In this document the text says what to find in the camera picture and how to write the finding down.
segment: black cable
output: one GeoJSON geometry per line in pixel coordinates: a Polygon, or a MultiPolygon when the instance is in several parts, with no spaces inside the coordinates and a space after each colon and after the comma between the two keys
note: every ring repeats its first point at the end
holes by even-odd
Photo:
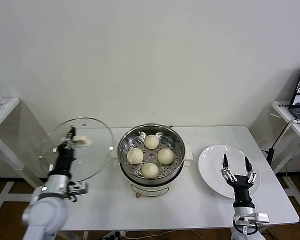
{"type": "Polygon", "coordinates": [[[273,236],[271,233],[263,232],[263,233],[261,233],[261,235],[269,235],[272,240],[279,240],[278,238],[276,238],[275,236],[273,236]]]}
{"type": "Polygon", "coordinates": [[[284,133],[284,131],[286,130],[286,128],[288,127],[289,123],[291,121],[288,121],[288,123],[285,125],[284,129],[282,130],[282,132],[280,133],[280,135],[276,138],[276,140],[274,141],[273,145],[272,145],[272,149],[274,148],[274,145],[276,144],[276,142],[279,140],[279,138],[281,137],[281,135],[284,133]]]}
{"type": "MultiPolygon", "coordinates": [[[[239,233],[244,234],[244,232],[241,231],[241,230],[237,227],[236,222],[235,222],[234,220],[233,220],[233,226],[234,226],[234,228],[235,228],[239,233]]],[[[258,225],[257,225],[257,224],[255,224],[255,229],[254,229],[254,231],[252,231],[252,232],[247,232],[246,234],[247,234],[247,235],[253,235],[253,234],[255,234],[256,232],[258,232],[258,225]]]]}
{"type": "Polygon", "coordinates": [[[270,234],[270,235],[271,235],[271,237],[272,237],[272,238],[275,238],[276,240],[279,240],[278,238],[276,238],[275,236],[273,236],[273,235],[272,235],[272,233],[271,233],[271,232],[269,232],[269,230],[267,230],[267,229],[266,229],[266,231],[268,232],[268,234],[270,234]]]}

